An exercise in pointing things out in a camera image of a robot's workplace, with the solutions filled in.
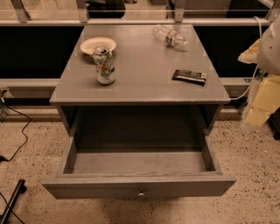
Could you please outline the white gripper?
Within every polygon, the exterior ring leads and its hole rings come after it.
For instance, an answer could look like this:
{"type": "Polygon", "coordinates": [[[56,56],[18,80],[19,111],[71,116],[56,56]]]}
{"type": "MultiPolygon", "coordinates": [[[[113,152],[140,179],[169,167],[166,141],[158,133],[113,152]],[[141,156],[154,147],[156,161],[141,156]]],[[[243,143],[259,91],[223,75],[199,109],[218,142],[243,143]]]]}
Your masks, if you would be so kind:
{"type": "Polygon", "coordinates": [[[280,108],[280,17],[269,26],[261,40],[239,55],[238,60],[245,64],[257,63],[260,69],[270,74],[262,81],[253,81],[248,104],[242,113],[242,129],[253,132],[280,108]]]}

